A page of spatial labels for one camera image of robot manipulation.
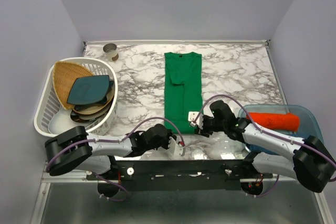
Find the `screw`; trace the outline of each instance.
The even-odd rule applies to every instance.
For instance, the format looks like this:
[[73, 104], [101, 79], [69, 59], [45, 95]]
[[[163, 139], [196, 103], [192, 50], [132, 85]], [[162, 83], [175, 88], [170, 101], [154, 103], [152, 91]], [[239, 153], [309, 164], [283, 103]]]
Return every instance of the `screw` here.
[[132, 167], [129, 167], [127, 169], [127, 174], [130, 175], [130, 176], [133, 175], [134, 174], [134, 169]]
[[225, 173], [226, 173], [227, 175], [230, 175], [230, 174], [232, 173], [232, 170], [230, 170], [230, 169], [225, 169]]

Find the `white marble surface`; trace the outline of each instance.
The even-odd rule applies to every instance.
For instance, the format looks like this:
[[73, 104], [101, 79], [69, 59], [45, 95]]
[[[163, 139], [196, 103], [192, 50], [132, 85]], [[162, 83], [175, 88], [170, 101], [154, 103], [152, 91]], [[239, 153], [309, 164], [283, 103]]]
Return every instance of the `white marble surface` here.
[[[88, 45], [85, 57], [104, 60], [102, 45]], [[130, 132], [138, 123], [152, 116], [164, 116], [165, 52], [202, 54], [203, 101], [215, 94], [228, 94], [243, 105], [281, 104], [275, 76], [263, 45], [118, 45], [119, 59], [109, 62], [118, 78], [117, 118], [108, 134]], [[235, 114], [239, 107], [225, 99]], [[204, 110], [211, 115], [210, 109]], [[143, 124], [146, 129], [160, 120]], [[210, 138], [184, 136], [186, 154], [173, 157], [166, 150], [149, 151], [141, 159], [221, 159], [241, 158], [243, 145], [230, 140], [224, 133]]]

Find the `white wall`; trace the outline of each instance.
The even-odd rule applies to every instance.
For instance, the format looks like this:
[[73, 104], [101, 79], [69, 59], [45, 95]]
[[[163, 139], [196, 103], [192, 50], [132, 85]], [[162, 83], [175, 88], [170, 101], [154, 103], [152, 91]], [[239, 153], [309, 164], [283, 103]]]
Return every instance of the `white wall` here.
[[270, 39], [293, 0], [62, 0], [85, 41]]
[[0, 222], [29, 223], [45, 141], [33, 117], [52, 64], [83, 44], [61, 0], [0, 0]]
[[[288, 102], [313, 112], [336, 157], [336, 0], [294, 0], [270, 48]], [[324, 194], [336, 220], [336, 184]]]

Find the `white laundry basket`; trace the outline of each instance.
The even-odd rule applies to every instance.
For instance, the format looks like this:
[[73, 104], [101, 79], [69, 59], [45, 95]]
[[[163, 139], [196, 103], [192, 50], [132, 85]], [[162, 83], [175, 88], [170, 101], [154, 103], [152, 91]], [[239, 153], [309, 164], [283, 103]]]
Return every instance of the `white laundry basket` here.
[[[78, 58], [63, 59], [62, 61], [71, 61], [79, 63], [82, 66], [89, 69], [95, 75], [108, 74], [110, 76], [110, 79], [114, 80], [116, 93], [114, 95], [110, 110], [108, 111], [105, 117], [98, 118], [96, 121], [94, 121], [92, 124], [86, 127], [87, 132], [91, 132], [97, 135], [106, 134], [111, 127], [115, 115], [117, 114], [118, 81], [116, 73], [113, 71], [110, 65], [98, 59], [78, 57]], [[51, 134], [48, 131], [48, 124], [61, 107], [52, 84], [53, 70], [54, 67], [52, 66], [52, 68], [49, 71], [48, 78], [44, 86], [43, 93], [40, 98], [40, 102], [38, 104], [38, 108], [34, 118], [34, 127], [37, 130], [37, 132], [47, 137], [56, 136], [56, 134]]]

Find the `folded green shirt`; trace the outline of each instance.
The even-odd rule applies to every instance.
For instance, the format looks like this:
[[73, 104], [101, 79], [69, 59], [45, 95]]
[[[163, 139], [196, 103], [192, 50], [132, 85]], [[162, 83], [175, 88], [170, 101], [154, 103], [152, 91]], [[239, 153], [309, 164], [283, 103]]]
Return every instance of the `folded green shirt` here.
[[[189, 111], [199, 111], [202, 101], [202, 55], [195, 52], [165, 56], [164, 116], [172, 121], [181, 133], [193, 134], [194, 128], [188, 122]], [[164, 122], [167, 129], [176, 129]]]

